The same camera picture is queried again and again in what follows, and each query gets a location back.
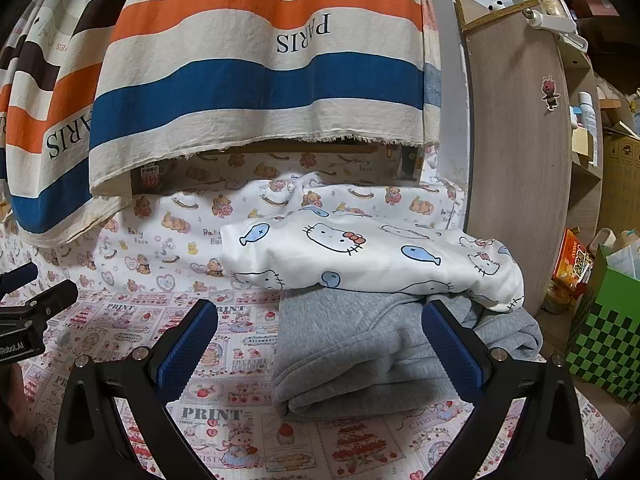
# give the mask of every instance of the hello kitty fabric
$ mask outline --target hello kitty fabric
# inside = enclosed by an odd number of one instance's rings
[[[238,286],[466,292],[495,312],[511,312],[524,300],[522,274],[507,247],[459,229],[303,204],[284,218],[225,225],[221,236],[222,266]]]

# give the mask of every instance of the orange box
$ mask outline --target orange box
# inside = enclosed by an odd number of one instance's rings
[[[575,292],[576,285],[580,283],[591,263],[593,262],[584,245],[569,229],[565,230],[553,280]]]

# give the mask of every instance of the blue gripper pad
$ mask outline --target blue gripper pad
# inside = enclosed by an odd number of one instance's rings
[[[198,300],[182,322],[188,322],[187,317],[197,307],[200,307],[200,311],[158,367],[156,395],[163,404],[180,397],[218,328],[216,305],[206,300]],[[162,337],[171,330],[183,329],[182,322],[167,330]]]
[[[449,322],[433,303],[424,305],[422,309],[422,331],[438,359],[442,363],[449,380],[460,398],[475,404],[482,397],[482,385],[486,381],[482,368],[472,357],[465,343],[456,334],[450,323],[456,323],[458,331],[465,330],[448,310]]]

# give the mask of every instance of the striped fabric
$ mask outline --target striped fabric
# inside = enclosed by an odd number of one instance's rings
[[[0,176],[27,243],[68,242],[130,202],[128,174],[120,196],[92,198],[88,160],[95,89],[124,3],[36,0],[0,53]]]
[[[98,81],[90,189],[257,140],[437,142],[430,0],[127,0]]]

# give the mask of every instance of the bed sheet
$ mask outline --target bed sheet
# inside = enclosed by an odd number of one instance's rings
[[[65,278],[80,290],[78,302],[51,321],[46,353],[22,363],[28,438],[45,478],[53,476],[54,433],[75,357],[124,357],[136,346],[153,344],[198,298],[209,298],[219,306],[220,328],[169,409],[216,478],[422,480],[471,405],[451,399],[384,417],[281,424],[269,398],[279,292],[233,290],[219,260],[224,224],[285,216],[303,205],[322,203],[330,211],[439,229],[459,226],[465,194],[439,179],[436,149],[426,153],[424,186],[394,181],[400,164],[396,147],[367,154],[201,154],[164,161],[157,166],[162,195],[137,196],[102,225],[46,250],[25,243],[9,216],[0,224],[0,270],[34,261],[40,274],[3,303],[19,303]],[[118,406],[143,466],[160,475],[126,403]],[[623,441],[583,396],[580,408],[588,453],[603,471]],[[499,463],[521,409],[516,401],[481,473]],[[258,450],[249,458],[225,443],[242,431]],[[345,435],[362,444],[344,443]]]
[[[380,148],[355,155],[215,154],[164,161],[152,168],[163,194],[135,196],[68,244],[35,248],[10,215],[0,228],[0,267],[38,265],[38,281],[14,293],[24,299],[65,278],[81,290],[201,292],[243,286],[220,264],[220,228],[247,218],[284,218],[315,205],[427,228],[457,227],[465,194],[439,180],[436,169],[431,183],[421,187],[381,185],[394,182],[400,154],[397,148],[390,153]],[[339,184],[345,180],[353,184]]]
[[[36,466],[53,478],[54,434],[62,395],[77,355],[125,357],[151,346],[199,298],[218,306],[219,326],[180,399],[168,405],[177,427],[219,480],[422,480],[465,423],[472,405],[459,399],[420,410],[327,422],[280,421],[270,378],[278,336],[279,291],[81,291],[45,333],[47,351],[22,363],[30,407],[28,439]],[[587,451],[602,473],[623,441],[578,393]],[[161,477],[124,400],[117,402],[146,470]],[[478,476],[494,470],[524,401],[515,400]],[[255,451],[247,453],[250,439]]]

